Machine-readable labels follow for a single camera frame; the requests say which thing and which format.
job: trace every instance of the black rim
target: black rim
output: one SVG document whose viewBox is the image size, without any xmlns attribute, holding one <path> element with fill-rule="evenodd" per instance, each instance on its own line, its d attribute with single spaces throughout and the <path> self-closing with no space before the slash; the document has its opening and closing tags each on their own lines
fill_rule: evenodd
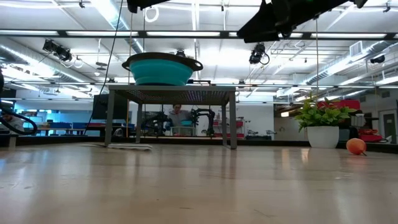
<svg viewBox="0 0 398 224">
<path fill-rule="evenodd" d="M 124 63 L 122 63 L 122 67 L 128 71 L 130 71 L 130 64 L 134 62 L 138 62 L 141 60 L 149 60 L 149 59 L 161 59 L 161 60 L 170 60 L 172 62 L 178 62 L 183 65 L 190 67 L 194 72 L 200 71 L 203 69 L 202 63 L 197 60 L 191 58 L 185 58 L 176 56 L 173 54 L 167 53 L 159 53 L 159 52 L 148 52 L 135 54 L 127 59 Z"/>
</svg>

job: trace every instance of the metal table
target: metal table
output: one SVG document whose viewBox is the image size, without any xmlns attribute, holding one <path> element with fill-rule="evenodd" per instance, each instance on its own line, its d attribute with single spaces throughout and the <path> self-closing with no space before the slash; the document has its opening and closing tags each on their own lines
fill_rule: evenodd
<svg viewBox="0 0 398 224">
<path fill-rule="evenodd" d="M 226 105 L 229 103 L 229 117 L 231 130 L 230 149 L 237 148 L 236 140 L 236 99 L 235 87 L 222 86 L 134 86 L 134 85 L 110 85 L 108 99 L 108 112 L 106 119 L 105 146 L 111 144 L 112 119 L 114 96 L 119 94 L 138 104 L 136 142 L 140 143 L 142 105 L 211 105 L 222 108 L 223 145 L 227 146 L 226 135 Z"/>
</svg>

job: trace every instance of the vent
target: vent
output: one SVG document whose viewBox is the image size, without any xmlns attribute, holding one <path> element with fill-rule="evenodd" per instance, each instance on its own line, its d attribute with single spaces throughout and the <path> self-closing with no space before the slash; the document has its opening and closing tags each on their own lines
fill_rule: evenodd
<svg viewBox="0 0 398 224">
<path fill-rule="evenodd" d="M 390 97 L 390 91 L 384 91 L 381 93 L 381 98 L 388 98 Z"/>
<path fill-rule="evenodd" d="M 366 96 L 360 96 L 359 102 L 361 102 L 361 103 L 366 102 Z"/>
<path fill-rule="evenodd" d="M 355 43 L 349 47 L 349 55 L 351 57 L 361 55 L 362 51 L 363 51 L 362 41 L 358 41 L 357 43 Z"/>
</svg>

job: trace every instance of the black hose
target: black hose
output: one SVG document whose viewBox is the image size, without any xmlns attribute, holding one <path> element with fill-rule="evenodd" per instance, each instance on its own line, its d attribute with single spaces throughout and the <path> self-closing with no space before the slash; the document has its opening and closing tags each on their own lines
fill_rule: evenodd
<svg viewBox="0 0 398 224">
<path fill-rule="evenodd" d="M 2 104 L 1 104 L 1 93 L 2 93 L 3 87 L 4 87 L 4 77 L 3 77 L 2 71 L 1 71 L 1 69 L 0 69 L 0 109 L 1 109 L 1 111 L 2 111 L 3 113 L 5 113 L 5 114 L 11 115 L 11 116 L 15 116 L 15 117 L 17 117 L 17 118 L 20 118 L 20 119 L 23 119 L 23 120 L 29 122 L 29 123 L 32 125 L 33 130 L 31 130 L 31 131 L 20 131 L 20 130 L 18 130 L 18 129 L 16 129 L 16 128 L 12 127 L 12 126 L 11 126 L 6 120 L 4 120 L 2 117 L 0 117 L 0 122 L 1 122 L 5 127 L 7 127 L 8 129 L 10 129 L 10 131 L 13 131 L 13 132 L 15 132 L 15 133 L 17 133 L 17 134 L 21 134 L 21 135 L 35 134 L 36 131 L 37 131 L 37 125 L 36 125 L 31 119 L 26 118 L 26 117 L 24 117 L 24 116 L 22 116 L 22 115 L 19 115 L 19 114 L 15 114 L 15 113 L 13 113 L 12 111 L 9 111 L 9 110 L 4 109 L 4 108 L 2 107 Z"/>
</svg>

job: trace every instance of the mesh tabletop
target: mesh tabletop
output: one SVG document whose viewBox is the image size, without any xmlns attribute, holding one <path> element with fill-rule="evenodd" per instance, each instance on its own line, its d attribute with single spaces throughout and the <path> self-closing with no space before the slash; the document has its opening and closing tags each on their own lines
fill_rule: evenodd
<svg viewBox="0 0 398 224">
<path fill-rule="evenodd" d="M 142 104 L 225 105 L 235 87 L 222 86 L 109 86 L 116 94 Z"/>
</svg>

